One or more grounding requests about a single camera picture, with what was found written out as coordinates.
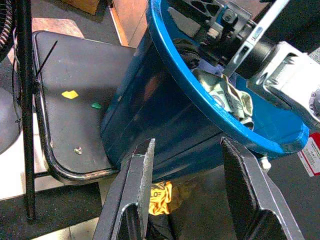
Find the black pole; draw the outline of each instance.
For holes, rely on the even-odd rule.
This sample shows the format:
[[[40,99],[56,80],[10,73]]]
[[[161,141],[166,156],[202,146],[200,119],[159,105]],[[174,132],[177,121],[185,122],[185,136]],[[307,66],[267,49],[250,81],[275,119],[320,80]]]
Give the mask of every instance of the black pole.
[[[35,170],[33,139],[33,59],[31,1],[16,0],[16,31],[19,60],[18,79],[21,82],[21,109],[25,164],[25,191],[27,218],[35,219]]]

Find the yellow sticker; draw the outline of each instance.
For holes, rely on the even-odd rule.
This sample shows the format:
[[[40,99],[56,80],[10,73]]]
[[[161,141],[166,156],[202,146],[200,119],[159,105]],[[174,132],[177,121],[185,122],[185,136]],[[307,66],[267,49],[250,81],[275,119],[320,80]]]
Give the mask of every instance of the yellow sticker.
[[[62,96],[64,96],[67,99],[75,99],[76,97],[78,97],[78,93],[75,90],[72,91],[64,91],[63,93],[61,93]]]

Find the green sticker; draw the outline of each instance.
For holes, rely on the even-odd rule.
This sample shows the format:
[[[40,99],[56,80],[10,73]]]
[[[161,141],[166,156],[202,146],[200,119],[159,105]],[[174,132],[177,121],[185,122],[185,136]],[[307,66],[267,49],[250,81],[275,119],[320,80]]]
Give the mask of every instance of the green sticker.
[[[94,109],[101,109],[102,108],[102,106],[97,102],[92,103],[91,107],[93,107]]]

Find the cardboard box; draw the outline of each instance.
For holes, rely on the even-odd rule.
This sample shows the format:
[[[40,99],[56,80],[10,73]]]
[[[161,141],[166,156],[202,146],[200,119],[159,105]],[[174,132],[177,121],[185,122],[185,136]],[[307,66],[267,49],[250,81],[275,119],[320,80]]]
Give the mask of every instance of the cardboard box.
[[[62,0],[62,2],[70,4],[89,14],[96,14],[98,3],[100,0]]]

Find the white label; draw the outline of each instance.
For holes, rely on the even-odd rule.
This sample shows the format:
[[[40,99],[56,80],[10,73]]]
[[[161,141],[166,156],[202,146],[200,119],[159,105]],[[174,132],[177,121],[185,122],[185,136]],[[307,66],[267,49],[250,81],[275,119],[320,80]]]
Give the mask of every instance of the white label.
[[[320,175],[320,149],[312,137],[297,154],[310,177]]]

